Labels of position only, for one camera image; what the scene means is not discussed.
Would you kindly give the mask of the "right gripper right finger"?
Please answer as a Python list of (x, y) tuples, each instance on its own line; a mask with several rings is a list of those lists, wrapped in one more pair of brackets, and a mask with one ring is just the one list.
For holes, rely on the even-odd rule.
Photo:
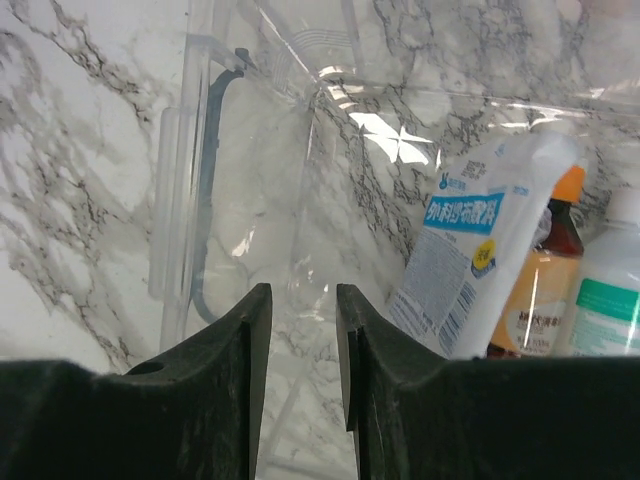
[(337, 288), (346, 428), (362, 479), (635, 479), (635, 357), (449, 361)]

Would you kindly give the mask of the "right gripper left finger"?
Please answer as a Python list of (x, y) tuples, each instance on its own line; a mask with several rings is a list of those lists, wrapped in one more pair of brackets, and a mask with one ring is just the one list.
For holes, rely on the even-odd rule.
[(5, 479), (251, 479), (272, 326), (255, 286), (226, 315), (123, 375), (1, 365)]

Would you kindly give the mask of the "brown orange-cap medicine bottle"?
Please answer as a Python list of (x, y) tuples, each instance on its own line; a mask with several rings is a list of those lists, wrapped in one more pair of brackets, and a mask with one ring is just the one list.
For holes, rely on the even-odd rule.
[(488, 344), (487, 357), (544, 357), (551, 353), (584, 252), (571, 208), (580, 200), (585, 178), (585, 169), (574, 165), (556, 184), (534, 234), (532, 250)]

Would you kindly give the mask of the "white green-label medicine bottle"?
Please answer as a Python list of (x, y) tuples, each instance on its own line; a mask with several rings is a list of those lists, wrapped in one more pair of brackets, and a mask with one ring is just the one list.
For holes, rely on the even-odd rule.
[(612, 193), (604, 223), (585, 247), (552, 354), (639, 354), (637, 188)]

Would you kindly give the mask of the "white blue gauze packet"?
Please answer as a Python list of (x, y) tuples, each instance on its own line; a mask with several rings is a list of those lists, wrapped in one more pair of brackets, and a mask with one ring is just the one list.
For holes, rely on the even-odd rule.
[(551, 232), (553, 188), (579, 159), (573, 138), (543, 131), (454, 160), (430, 197), (390, 321), (445, 359), (484, 356), (527, 255)]

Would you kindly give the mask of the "clear plastic medicine box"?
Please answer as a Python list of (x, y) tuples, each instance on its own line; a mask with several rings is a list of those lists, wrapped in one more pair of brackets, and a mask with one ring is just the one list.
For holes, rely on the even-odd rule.
[(273, 292), (257, 475), (353, 479), (335, 288), (377, 308), (399, 285), (435, 181), (493, 138), (581, 143), (583, 240), (639, 168), (635, 1), (193, 1), (179, 104), (161, 120), (149, 291), (160, 346), (207, 326), (189, 303), (207, 90), (223, 100), (212, 237), (227, 313)]

